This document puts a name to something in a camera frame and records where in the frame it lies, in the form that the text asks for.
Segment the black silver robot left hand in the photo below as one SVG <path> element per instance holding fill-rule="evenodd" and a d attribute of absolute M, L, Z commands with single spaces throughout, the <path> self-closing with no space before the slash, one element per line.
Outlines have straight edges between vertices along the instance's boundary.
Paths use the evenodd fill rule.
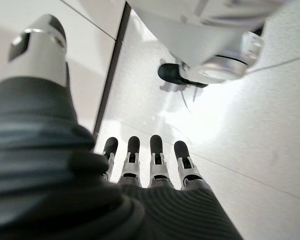
<path fill-rule="evenodd" d="M 67 39 L 45 14 L 11 43 L 0 80 L 0 240 L 239 240 L 241 235 L 193 163 L 174 144 L 181 189 L 168 175 L 162 139 L 150 139 L 150 182 L 140 183 L 132 136 L 117 183 L 118 140 L 93 152 L 70 93 Z"/>

